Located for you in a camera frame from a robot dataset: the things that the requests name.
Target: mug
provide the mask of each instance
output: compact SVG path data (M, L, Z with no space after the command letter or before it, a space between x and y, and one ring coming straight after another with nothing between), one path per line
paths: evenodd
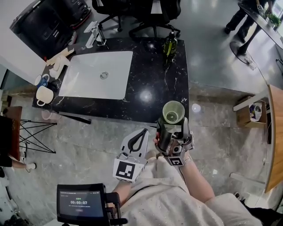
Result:
M50 77L48 74L44 74L42 77L41 75L39 75L36 77L34 85L37 86L37 88L39 88L40 86L47 87L49 79Z
M45 104L49 104L54 97L53 91L46 88L45 86L40 86L36 92L36 98L38 99L37 105L43 106Z

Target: white rectangular sink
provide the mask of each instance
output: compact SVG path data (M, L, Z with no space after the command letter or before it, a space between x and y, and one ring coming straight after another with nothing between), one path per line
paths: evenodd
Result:
M73 56L59 96L124 99L132 57L132 51Z

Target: cardboard box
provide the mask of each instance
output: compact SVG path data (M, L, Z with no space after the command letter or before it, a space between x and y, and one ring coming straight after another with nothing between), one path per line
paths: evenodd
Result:
M248 100L251 97L246 97L244 99L242 99L240 103ZM236 112L236 116L237 116L237 125L240 127L250 127L250 128L264 128L266 125L266 121L267 121L267 116L266 116L266 106L265 106L265 102L262 100L259 100L257 102L261 102L262 103L262 107L261 107L261 117L260 120L257 122L253 122L251 121L250 115L249 115L249 106L246 106L240 110L238 110Z

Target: chair wheel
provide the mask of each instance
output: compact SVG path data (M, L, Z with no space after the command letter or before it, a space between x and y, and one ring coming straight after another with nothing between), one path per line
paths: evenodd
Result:
M129 36L130 36L131 38L136 37L136 35L135 35L134 33L130 33L130 32L129 32Z

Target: green cup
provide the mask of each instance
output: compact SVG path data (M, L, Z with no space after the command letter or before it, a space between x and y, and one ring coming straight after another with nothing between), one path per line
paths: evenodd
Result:
M166 122L176 124L184 117L185 108L178 101L169 101L164 105L162 112Z

